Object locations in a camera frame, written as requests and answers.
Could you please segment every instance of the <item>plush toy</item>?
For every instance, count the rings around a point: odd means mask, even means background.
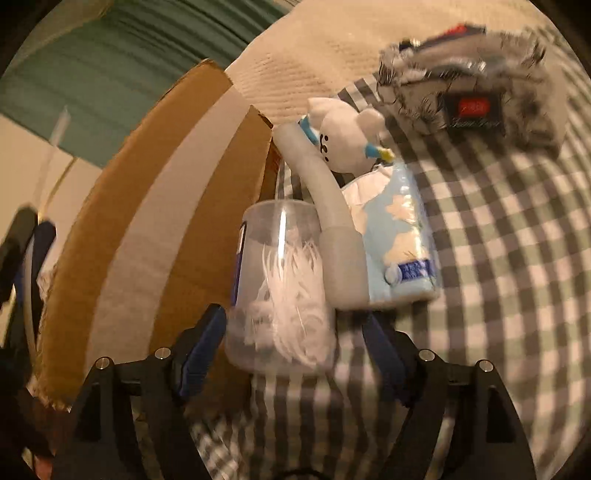
[[[334,172],[358,177],[369,172],[376,160],[394,159],[389,148],[379,146],[384,117],[373,108],[358,112],[336,98],[310,98],[300,126]]]

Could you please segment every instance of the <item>gingham tablecloth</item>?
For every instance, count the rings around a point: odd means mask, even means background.
[[[398,309],[396,328],[449,362],[494,362],[538,478],[546,480],[591,415],[591,82],[556,30],[538,34],[556,50],[567,81],[568,124],[558,156],[521,151],[499,137],[407,136],[379,106],[374,77],[339,97],[360,110],[375,105],[386,116],[384,144],[412,169],[439,251],[441,297]],[[279,197],[309,199],[285,167],[280,180]],[[404,412],[381,398],[358,324],[346,314],[338,324],[337,362],[328,375],[255,376],[241,418],[194,427],[216,479],[267,479],[311,466],[357,480],[380,470]],[[451,425],[444,423],[433,475]]]

